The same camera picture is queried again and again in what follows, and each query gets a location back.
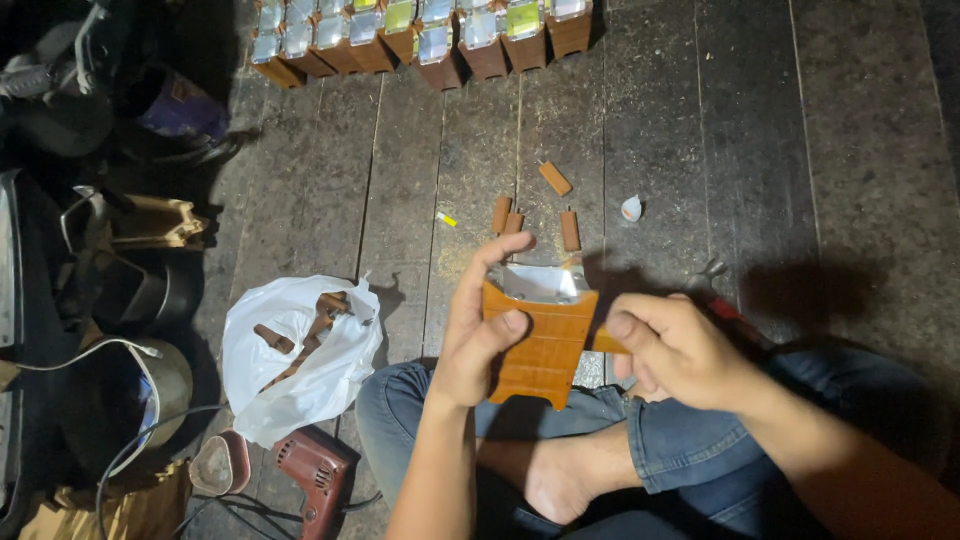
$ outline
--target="hand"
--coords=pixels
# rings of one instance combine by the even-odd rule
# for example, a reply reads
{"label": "hand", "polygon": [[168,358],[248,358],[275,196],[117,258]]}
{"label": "hand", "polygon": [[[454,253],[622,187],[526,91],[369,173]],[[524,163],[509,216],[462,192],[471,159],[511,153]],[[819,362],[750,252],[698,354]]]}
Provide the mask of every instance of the hand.
{"label": "hand", "polygon": [[473,255],[450,301],[430,392],[461,406],[476,406],[489,395],[493,359],[523,337],[530,319],[513,309],[483,320],[483,282],[492,265],[536,243],[530,233],[502,234]]}
{"label": "hand", "polygon": [[621,295],[607,330],[633,353],[644,387],[659,385],[692,407],[737,412],[766,377],[682,294]]}

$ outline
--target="foot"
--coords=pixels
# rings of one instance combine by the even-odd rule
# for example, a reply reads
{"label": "foot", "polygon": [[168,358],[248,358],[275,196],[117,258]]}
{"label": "foot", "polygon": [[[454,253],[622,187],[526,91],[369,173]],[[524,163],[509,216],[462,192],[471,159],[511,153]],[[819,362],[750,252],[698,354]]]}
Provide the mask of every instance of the foot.
{"label": "foot", "polygon": [[598,447],[594,435],[541,441],[478,439],[477,463],[493,470],[523,493],[544,518],[566,525],[580,517],[593,499],[625,487],[639,487],[626,427],[625,454],[614,456]]}

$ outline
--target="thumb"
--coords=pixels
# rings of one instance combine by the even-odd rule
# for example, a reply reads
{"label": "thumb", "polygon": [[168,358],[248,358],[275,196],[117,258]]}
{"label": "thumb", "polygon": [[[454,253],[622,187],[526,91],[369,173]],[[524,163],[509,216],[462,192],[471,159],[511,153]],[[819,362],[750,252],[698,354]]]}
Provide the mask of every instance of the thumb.
{"label": "thumb", "polygon": [[673,350],[660,341],[656,332],[646,323],[626,311],[611,313],[607,319],[607,331],[620,342],[634,358],[653,368],[664,366],[673,355]]}
{"label": "thumb", "polygon": [[461,349],[466,361],[488,363],[519,341],[530,326],[530,318],[519,309],[511,309],[487,319],[473,331]]}

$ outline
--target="power drill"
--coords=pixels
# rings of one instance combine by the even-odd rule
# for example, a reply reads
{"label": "power drill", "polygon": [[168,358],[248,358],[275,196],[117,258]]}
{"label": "power drill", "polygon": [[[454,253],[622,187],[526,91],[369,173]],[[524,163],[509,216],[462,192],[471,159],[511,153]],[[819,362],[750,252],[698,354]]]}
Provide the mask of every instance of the power drill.
{"label": "power drill", "polygon": [[321,430],[305,427],[274,444],[276,466],[306,493],[301,540],[322,540],[334,524],[344,478],[352,462]]}

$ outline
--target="white cable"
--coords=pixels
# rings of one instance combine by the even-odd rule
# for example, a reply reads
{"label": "white cable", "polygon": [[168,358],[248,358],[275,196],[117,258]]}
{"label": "white cable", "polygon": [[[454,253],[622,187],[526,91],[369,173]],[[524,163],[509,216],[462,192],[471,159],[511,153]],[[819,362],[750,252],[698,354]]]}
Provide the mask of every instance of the white cable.
{"label": "white cable", "polygon": [[74,356],[71,360],[69,360],[69,361],[67,361],[67,362],[64,362],[63,364],[60,364],[60,365],[50,366],[50,367],[38,367],[38,366],[28,366],[28,365],[25,365],[25,364],[18,364],[18,363],[15,363],[15,362],[13,363],[13,365],[15,365],[16,367],[18,367],[18,368],[20,368],[20,369],[27,369],[27,370],[31,370],[31,371],[54,371],[54,370],[57,370],[57,369],[60,369],[60,368],[64,368],[64,367],[66,367],[66,366],[68,366],[68,365],[70,365],[70,364],[72,364],[72,363],[74,363],[74,362],[76,362],[76,361],[79,361],[79,360],[84,359],[85,357],[91,355],[92,353],[94,353],[95,351],[97,351],[98,349],[100,349],[101,347],[103,347],[104,345],[107,345],[108,343],[123,343],[123,344],[125,344],[125,345],[127,346],[128,349],[130,349],[130,348],[138,349],[139,351],[141,351],[142,353],[144,353],[144,354],[147,355],[147,356],[153,356],[154,358],[163,358],[163,353],[161,353],[160,351],[158,351],[157,349],[155,349],[155,348],[153,348],[153,347],[145,347],[145,346],[143,346],[143,345],[138,345],[138,344],[136,344],[136,343],[133,343],[133,342],[130,341],[129,339],[125,339],[125,338],[123,338],[123,337],[109,337],[109,338],[107,338],[107,339],[104,339],[104,340],[101,341],[100,343],[97,343],[97,344],[94,345],[93,347],[90,347],[90,348],[87,349],[86,351],[83,351],[83,352],[80,353],[79,355]]}

